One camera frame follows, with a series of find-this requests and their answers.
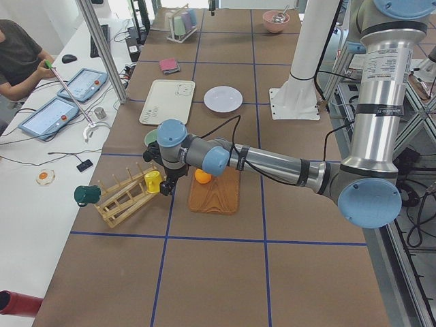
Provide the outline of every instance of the wooden cutting board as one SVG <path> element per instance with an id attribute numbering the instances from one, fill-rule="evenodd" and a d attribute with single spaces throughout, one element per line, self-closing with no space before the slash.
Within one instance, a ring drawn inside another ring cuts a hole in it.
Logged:
<path id="1" fill-rule="evenodd" d="M 195 213 L 233 215 L 239 207 L 239 185 L 240 172 L 230 167 L 207 184 L 200 184 L 192 175 L 189 209 Z"/>

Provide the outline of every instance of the person's arm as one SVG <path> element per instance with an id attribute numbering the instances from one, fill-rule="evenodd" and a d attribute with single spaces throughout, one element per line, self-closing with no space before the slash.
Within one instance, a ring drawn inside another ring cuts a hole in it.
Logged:
<path id="1" fill-rule="evenodd" d="M 30 92 L 32 92 L 32 90 L 37 86 L 40 80 L 44 78 L 52 78 L 54 76 L 55 75 L 46 68 L 44 61 L 41 61 L 37 69 L 20 84 L 14 86 L 12 86 L 8 82 L 0 84 L 0 94 L 7 97 L 9 100 L 19 101 L 22 98 L 28 96 Z"/>
<path id="2" fill-rule="evenodd" d="M 40 58 L 42 61 L 48 60 L 50 61 L 50 63 L 53 63 L 53 61 L 55 61 L 53 57 L 44 49 L 42 49 L 42 51 L 38 54 L 38 58 Z"/>

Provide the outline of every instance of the red object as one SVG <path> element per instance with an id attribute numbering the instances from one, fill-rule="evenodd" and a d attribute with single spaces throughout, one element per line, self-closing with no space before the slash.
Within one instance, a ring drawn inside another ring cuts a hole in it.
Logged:
<path id="1" fill-rule="evenodd" d="M 36 317 L 41 304 L 42 298 L 11 291 L 0 292 L 0 314 L 2 315 Z"/>

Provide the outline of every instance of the label sticker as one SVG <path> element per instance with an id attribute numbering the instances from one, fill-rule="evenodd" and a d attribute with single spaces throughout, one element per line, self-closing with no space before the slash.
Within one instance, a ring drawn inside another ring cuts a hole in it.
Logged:
<path id="1" fill-rule="evenodd" d="M 406 85 L 410 71 L 411 50 L 408 48 L 383 49 L 369 52 L 365 59 L 362 83 L 397 81 Z"/>

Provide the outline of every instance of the pink bowl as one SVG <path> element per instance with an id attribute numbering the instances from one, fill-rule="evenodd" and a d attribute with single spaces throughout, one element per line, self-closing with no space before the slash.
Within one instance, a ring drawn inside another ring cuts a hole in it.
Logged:
<path id="1" fill-rule="evenodd" d="M 268 12 L 264 12 L 262 15 L 262 18 L 264 19 L 264 26 L 265 28 L 270 31 L 271 33 L 280 33 L 282 32 L 287 24 L 289 24 L 289 15 L 285 13 L 285 21 L 284 22 L 273 22 L 274 15 L 277 15 L 280 10 L 270 10 Z"/>

